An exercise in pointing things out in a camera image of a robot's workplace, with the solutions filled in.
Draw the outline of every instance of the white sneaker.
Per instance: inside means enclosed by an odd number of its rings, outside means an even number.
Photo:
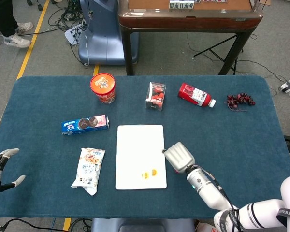
[[[18,23],[18,28],[15,30],[15,34],[21,35],[22,33],[29,31],[33,28],[33,23]]]
[[[4,36],[3,38],[4,38],[4,43],[8,46],[25,48],[25,47],[29,47],[31,44],[30,40],[25,40],[17,34],[11,35],[9,37]]]

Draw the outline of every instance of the black pants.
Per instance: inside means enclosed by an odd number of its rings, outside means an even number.
[[[12,0],[0,0],[0,31],[2,35],[9,37],[15,34],[17,22],[13,17]]]

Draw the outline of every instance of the red snack canister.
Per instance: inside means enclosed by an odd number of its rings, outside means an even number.
[[[115,100],[115,79],[108,73],[95,75],[90,81],[91,90],[103,103],[110,104]]]

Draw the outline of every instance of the grapes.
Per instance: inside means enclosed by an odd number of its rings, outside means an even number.
[[[235,95],[228,95],[227,101],[225,102],[228,104],[228,107],[232,111],[246,111],[246,110],[239,110],[237,109],[240,104],[248,104],[248,105],[255,105],[256,103],[253,101],[252,97],[247,93],[238,93]]]

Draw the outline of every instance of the table leg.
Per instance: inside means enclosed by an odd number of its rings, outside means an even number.
[[[228,52],[224,65],[222,66],[218,75],[227,75],[228,71],[232,67],[236,58],[238,57],[247,40],[249,39],[251,33],[252,32],[244,32],[237,34],[237,38],[235,39],[230,51]]]
[[[129,31],[122,31],[122,45],[124,48],[125,64],[127,76],[133,76],[133,63],[132,63],[132,48],[131,48],[131,33]]]

